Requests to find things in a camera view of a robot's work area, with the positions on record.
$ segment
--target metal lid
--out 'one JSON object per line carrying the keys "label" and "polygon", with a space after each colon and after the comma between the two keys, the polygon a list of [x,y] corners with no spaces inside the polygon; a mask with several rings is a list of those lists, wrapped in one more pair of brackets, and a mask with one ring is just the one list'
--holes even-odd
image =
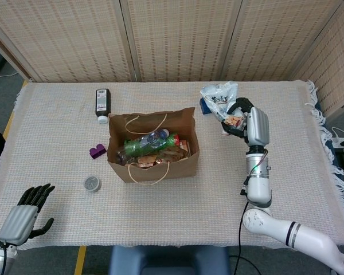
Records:
{"label": "metal lid", "polygon": [[88,192],[97,192],[101,188],[101,181],[96,176],[89,176],[84,181],[84,187]]}

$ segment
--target bottle cap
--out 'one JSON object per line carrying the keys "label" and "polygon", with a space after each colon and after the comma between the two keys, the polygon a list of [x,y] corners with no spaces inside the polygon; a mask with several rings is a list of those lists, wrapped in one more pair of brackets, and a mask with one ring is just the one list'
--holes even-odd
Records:
{"label": "bottle cap", "polygon": [[96,176],[89,176],[84,181],[84,187],[88,192],[97,192],[101,188],[101,181]]}
{"label": "bottle cap", "polygon": [[179,136],[177,134],[174,136],[174,145],[179,146]]}
{"label": "bottle cap", "polygon": [[162,136],[162,139],[166,139],[167,137],[169,137],[170,132],[167,129],[162,129],[162,132],[164,132],[166,134],[166,136]]}
{"label": "bottle cap", "polygon": [[99,122],[100,124],[108,123],[108,117],[106,117],[106,116],[99,116],[99,117],[98,117],[98,122]]}

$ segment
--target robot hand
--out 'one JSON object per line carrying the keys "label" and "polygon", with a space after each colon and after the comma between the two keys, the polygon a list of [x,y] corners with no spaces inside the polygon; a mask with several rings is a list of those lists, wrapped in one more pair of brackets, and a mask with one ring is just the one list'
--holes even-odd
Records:
{"label": "robot hand", "polygon": [[236,109],[241,111],[246,116],[246,123],[243,130],[238,130],[233,126],[229,126],[222,122],[222,127],[225,132],[230,135],[235,135],[244,138],[248,147],[261,146],[262,148],[269,144],[269,119],[268,116],[260,109],[253,106],[253,104],[245,97],[239,97],[228,110],[227,114],[233,113]]}
{"label": "robot hand", "polygon": [[54,188],[50,184],[31,187],[24,192],[18,205],[11,209],[0,230],[1,275],[9,274],[10,268],[17,258],[17,246],[22,245],[28,239],[45,234],[51,228],[53,218],[49,219],[43,228],[33,230],[38,213]]}

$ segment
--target brown paper bag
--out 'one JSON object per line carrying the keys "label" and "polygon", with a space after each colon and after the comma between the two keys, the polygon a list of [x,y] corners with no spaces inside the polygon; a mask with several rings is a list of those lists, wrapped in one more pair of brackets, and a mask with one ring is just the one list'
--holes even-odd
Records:
{"label": "brown paper bag", "polygon": [[[199,144],[195,132],[195,108],[186,108],[175,112],[157,112],[151,114],[132,113],[126,115],[109,115],[110,144],[107,158],[112,169],[124,182],[159,181],[160,179],[185,178],[194,176],[199,158]],[[167,129],[170,133],[176,132],[180,139],[190,143],[191,157],[178,162],[161,163],[148,169],[135,166],[122,166],[116,161],[116,153],[126,139],[136,139],[142,135],[130,132],[146,133],[156,129]]]}

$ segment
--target white tablecloth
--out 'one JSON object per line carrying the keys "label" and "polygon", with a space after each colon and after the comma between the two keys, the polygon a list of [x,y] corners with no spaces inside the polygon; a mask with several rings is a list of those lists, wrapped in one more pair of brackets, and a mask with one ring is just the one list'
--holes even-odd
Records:
{"label": "white tablecloth", "polygon": [[[53,217],[44,236],[21,248],[50,245],[218,245],[238,244],[245,197],[247,145],[222,136],[221,125],[199,106],[204,82],[28,84],[14,113],[0,161],[0,228],[10,209],[31,186],[51,183],[35,227]],[[97,123],[95,90],[111,91],[113,113],[150,113],[196,107],[200,144],[197,175],[155,186],[126,184],[107,156],[89,149],[108,146],[108,126]],[[310,115],[305,82],[239,82],[239,96],[264,110],[270,122],[271,210],[344,243],[344,210],[330,165]],[[88,193],[84,179],[102,182]],[[279,247],[269,237],[242,230],[243,245]]]}

